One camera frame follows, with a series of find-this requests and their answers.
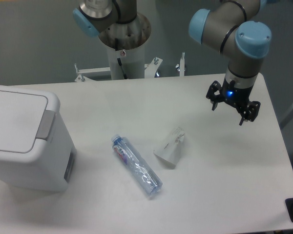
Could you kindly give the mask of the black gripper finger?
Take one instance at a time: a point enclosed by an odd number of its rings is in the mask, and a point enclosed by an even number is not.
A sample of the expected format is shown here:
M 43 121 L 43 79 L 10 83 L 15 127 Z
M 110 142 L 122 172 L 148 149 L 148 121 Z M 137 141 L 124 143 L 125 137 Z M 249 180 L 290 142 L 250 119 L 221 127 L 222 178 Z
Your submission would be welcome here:
M 217 108 L 218 103 L 225 101 L 225 96 L 222 93 L 222 86 L 216 80 L 210 85 L 206 98 L 210 100 L 212 104 L 212 110 Z
M 242 126 L 245 121 L 254 122 L 258 116 L 260 105 L 259 101 L 249 101 L 246 104 L 238 105 L 236 109 L 241 115 L 239 125 Z

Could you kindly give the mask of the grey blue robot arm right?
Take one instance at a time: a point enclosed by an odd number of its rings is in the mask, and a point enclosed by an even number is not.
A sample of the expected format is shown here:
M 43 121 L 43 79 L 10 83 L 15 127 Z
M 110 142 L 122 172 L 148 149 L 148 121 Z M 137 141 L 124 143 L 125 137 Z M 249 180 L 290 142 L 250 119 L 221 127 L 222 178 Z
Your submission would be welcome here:
M 198 10 L 192 17 L 188 33 L 201 45 L 208 46 L 229 59 L 219 95 L 210 90 L 207 98 L 245 111 L 251 105 L 249 96 L 267 56 L 272 40 L 269 27 L 253 21 L 266 6 L 265 0 L 223 0 L 214 11 Z

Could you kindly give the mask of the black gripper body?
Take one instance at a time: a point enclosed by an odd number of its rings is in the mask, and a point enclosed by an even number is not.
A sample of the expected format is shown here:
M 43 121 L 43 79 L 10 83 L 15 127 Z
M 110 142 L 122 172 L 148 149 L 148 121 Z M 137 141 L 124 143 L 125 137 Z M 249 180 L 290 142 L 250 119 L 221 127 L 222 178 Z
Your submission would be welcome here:
M 248 109 L 252 89 L 252 78 L 225 77 L 221 88 L 221 98 L 234 108 Z

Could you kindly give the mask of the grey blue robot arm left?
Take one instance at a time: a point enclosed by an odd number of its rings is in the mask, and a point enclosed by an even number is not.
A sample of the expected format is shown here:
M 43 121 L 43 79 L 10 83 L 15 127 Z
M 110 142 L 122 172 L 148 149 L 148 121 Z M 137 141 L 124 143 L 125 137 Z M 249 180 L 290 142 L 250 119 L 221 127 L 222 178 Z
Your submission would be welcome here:
M 263 0 L 224 0 L 215 10 L 198 10 L 188 33 L 200 44 L 228 57 L 224 82 L 214 81 L 207 92 L 213 108 L 224 102 L 237 110 L 242 122 L 254 121 L 260 103 L 249 99 L 270 43 L 270 30 L 252 21 Z M 145 77 L 144 45 L 151 28 L 137 11 L 134 0 L 83 0 L 73 18 L 89 37 L 98 37 L 108 48 L 113 79 Z

